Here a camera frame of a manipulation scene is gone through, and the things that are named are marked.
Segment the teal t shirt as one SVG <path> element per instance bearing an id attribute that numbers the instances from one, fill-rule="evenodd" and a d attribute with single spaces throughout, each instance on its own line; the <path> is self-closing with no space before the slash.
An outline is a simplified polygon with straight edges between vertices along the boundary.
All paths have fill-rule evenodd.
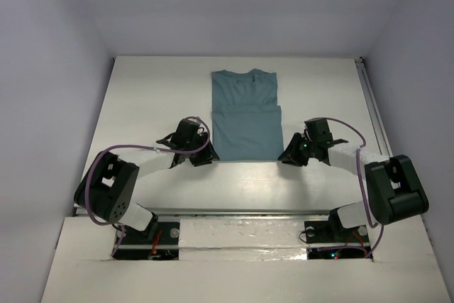
<path id="1" fill-rule="evenodd" d="M 211 73 L 212 143 L 222 161 L 276 161 L 284 151 L 277 74 Z"/>

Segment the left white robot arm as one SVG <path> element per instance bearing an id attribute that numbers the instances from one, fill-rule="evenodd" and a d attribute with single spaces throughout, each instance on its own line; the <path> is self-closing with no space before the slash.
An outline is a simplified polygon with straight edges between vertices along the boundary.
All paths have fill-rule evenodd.
<path id="1" fill-rule="evenodd" d="M 175 132 L 155 145 L 113 145 L 98 153 L 75 190 L 74 203 L 95 224 L 113 225 L 124 236 L 148 243 L 158 233 L 158 217 L 132 201 L 135 186 L 139 179 L 186 160 L 195 167 L 219 160 L 208 125 L 196 116 L 182 119 Z"/>

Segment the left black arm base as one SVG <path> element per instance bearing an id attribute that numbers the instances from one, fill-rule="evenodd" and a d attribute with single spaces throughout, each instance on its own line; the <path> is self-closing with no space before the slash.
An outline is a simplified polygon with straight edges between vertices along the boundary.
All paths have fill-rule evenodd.
<path id="1" fill-rule="evenodd" d="M 115 260 L 179 259 L 179 221 L 159 221 L 154 215 L 144 231 L 120 224 L 112 226 L 116 237 L 111 257 Z"/>

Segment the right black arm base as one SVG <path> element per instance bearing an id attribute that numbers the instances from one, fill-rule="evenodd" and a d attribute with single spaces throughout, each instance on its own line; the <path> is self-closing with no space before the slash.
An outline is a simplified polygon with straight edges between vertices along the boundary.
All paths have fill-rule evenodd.
<path id="1" fill-rule="evenodd" d="M 309 260 L 371 258 L 370 239 L 366 225 L 346 228 L 336 210 L 326 220 L 305 221 L 299 240 L 307 247 Z"/>

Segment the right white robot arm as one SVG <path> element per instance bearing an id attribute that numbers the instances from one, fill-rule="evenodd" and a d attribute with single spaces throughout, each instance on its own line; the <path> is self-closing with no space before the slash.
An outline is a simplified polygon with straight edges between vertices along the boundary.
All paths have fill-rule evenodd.
<path id="1" fill-rule="evenodd" d="M 424 214 L 429 202 L 411 159 L 367 152 L 360 145 L 335 139 L 328 118 L 306 121 L 279 156 L 286 165 L 303 167 L 311 159 L 349 172 L 358 179 L 362 199 L 330 210 L 325 221 L 309 221 L 301 233 L 305 243 L 346 243 L 360 227 L 393 224 Z"/>

